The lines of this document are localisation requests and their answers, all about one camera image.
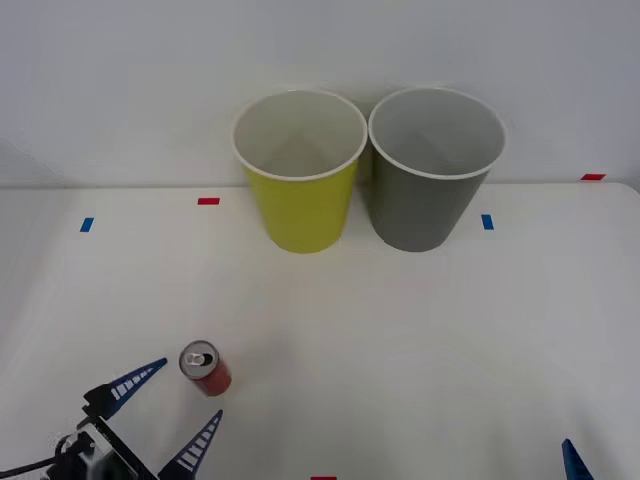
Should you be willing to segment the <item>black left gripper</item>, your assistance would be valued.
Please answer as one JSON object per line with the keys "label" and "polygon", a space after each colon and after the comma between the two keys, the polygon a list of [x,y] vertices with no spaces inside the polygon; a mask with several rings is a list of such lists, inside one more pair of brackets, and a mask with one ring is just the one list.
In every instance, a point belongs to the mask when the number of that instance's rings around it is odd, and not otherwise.
{"label": "black left gripper", "polygon": [[[105,423],[112,418],[133,395],[162,369],[166,357],[139,367],[115,380],[103,383],[84,394],[86,420],[107,440],[117,455],[133,470],[137,479],[156,480],[157,477]],[[160,480],[193,480],[216,435],[223,417],[220,409],[205,426],[161,469]]]}

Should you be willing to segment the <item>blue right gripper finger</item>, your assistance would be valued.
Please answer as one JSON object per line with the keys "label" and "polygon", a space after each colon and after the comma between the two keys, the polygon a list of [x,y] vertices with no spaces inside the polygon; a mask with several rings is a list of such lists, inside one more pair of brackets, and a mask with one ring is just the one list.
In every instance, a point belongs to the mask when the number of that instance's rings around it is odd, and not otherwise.
{"label": "blue right gripper finger", "polygon": [[594,480],[570,439],[562,442],[562,454],[567,480]]}

